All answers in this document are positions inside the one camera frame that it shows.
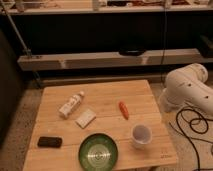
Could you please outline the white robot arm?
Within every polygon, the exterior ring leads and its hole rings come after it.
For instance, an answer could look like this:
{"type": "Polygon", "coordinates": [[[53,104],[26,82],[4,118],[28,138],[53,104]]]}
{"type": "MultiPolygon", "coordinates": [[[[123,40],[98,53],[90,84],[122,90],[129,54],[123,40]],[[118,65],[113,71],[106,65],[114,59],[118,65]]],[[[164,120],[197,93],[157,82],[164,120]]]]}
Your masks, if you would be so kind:
{"type": "Polygon", "coordinates": [[[158,100],[160,109],[169,113],[190,102],[213,115],[213,89],[205,84],[207,79],[208,71],[199,63],[169,72],[165,78],[166,87],[158,100]]]}

